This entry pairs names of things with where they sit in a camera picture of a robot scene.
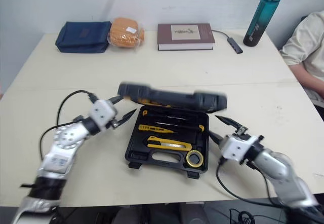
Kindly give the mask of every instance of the table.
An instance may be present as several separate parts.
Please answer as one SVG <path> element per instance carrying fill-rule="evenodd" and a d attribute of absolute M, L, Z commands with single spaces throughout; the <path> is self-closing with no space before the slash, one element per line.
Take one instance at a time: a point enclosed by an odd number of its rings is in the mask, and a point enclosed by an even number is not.
<path fill-rule="evenodd" d="M 158 52 L 155 32 L 147 32 L 145 45 L 136 51 L 110 47 L 94 55 L 61 54 L 54 47 L 56 35 L 45 35 L 0 101 L 0 205 L 18 206 L 28 193 L 19 185 L 35 178 L 40 165 L 38 139 L 54 124 L 61 100 L 76 89 L 107 99 L 116 94 L 121 81 L 171 91 L 225 92 L 228 109 L 218 114 L 249 127 L 251 134 L 264 135 L 265 146 L 289 155 L 311 190 L 323 192 L 324 123 L 266 34 L 257 47 L 248 48 L 241 43 L 244 31 L 228 33 L 243 54 L 236 55 L 218 34 L 213 51 Z M 85 95 L 75 95 L 64 106 L 61 121 L 86 115 L 90 106 Z M 140 106 L 123 100 L 116 107 L 121 117 Z M 212 142 L 209 169 L 199 180 L 169 168 L 128 168 L 124 154 L 136 116 L 85 142 L 63 191 L 62 206 L 231 199 L 216 181 L 220 152 Z M 213 115 L 210 129 L 221 135 L 233 132 Z M 49 134 L 44 151 L 51 143 Z M 242 197 L 266 197 L 262 177 L 248 167 L 230 162 L 222 168 L 221 178 Z"/>

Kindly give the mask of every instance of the black tool case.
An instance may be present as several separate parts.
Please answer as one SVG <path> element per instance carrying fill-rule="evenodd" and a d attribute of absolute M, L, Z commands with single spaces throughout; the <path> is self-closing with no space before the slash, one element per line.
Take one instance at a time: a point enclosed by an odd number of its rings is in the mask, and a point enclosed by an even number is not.
<path fill-rule="evenodd" d="M 125 153 L 130 168 L 139 169 L 142 164 L 170 167 L 184 170 L 189 178 L 195 179 L 199 179 L 199 174 L 207 171 L 207 113 L 225 109 L 225 95 L 165 92 L 126 83 L 120 84 L 118 94 L 144 104 Z M 155 153 L 174 156 L 178 162 L 156 160 L 153 158 Z"/>

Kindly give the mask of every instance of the teal water bottle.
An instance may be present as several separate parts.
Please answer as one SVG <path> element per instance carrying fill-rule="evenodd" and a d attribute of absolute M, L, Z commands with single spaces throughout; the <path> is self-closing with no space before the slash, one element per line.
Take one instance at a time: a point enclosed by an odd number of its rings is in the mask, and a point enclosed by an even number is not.
<path fill-rule="evenodd" d="M 253 16 L 243 43 L 249 47 L 258 44 L 262 34 L 267 28 L 280 0 L 260 0 L 257 10 Z"/>

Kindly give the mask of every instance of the white wall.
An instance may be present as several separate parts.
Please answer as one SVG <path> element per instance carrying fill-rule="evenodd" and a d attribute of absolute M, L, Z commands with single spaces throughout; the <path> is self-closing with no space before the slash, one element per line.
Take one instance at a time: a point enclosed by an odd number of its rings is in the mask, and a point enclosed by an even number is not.
<path fill-rule="evenodd" d="M 134 18 L 145 29 L 160 22 L 209 22 L 213 28 L 247 28 L 259 0 L 0 0 L 0 79 L 5 91 L 37 42 L 65 21 Z M 282 0 L 267 32 L 276 46 L 300 18 L 324 10 L 323 0 Z"/>

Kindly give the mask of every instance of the robotic arm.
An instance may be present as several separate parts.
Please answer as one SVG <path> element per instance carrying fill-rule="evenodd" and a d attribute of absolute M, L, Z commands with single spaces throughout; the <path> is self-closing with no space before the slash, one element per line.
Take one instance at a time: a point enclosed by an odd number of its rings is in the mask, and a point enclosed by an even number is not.
<path fill-rule="evenodd" d="M 272 183 L 283 208 L 299 212 L 318 223 L 324 223 L 319 203 L 307 184 L 295 174 L 286 155 L 264 148 L 260 143 L 264 138 L 262 135 L 250 136 L 246 134 L 248 129 L 238 122 L 221 116 L 216 117 L 236 128 L 235 133 L 226 135 L 225 138 L 210 131 L 211 139 L 219 146 L 222 154 L 220 164 L 232 160 L 259 169 Z"/>
<path fill-rule="evenodd" d="M 23 184 L 31 188 L 14 219 L 13 224 L 19 223 L 59 223 L 60 216 L 56 209 L 60 205 L 60 196 L 73 166 L 77 150 L 83 142 L 104 131 L 109 127 L 117 128 L 125 123 L 135 112 L 127 113 L 117 120 L 117 110 L 113 106 L 122 100 L 113 97 L 107 101 L 96 100 L 89 112 L 89 117 L 80 118 L 79 122 L 57 128 L 54 142 L 50 151 L 37 171 L 34 184 Z"/>

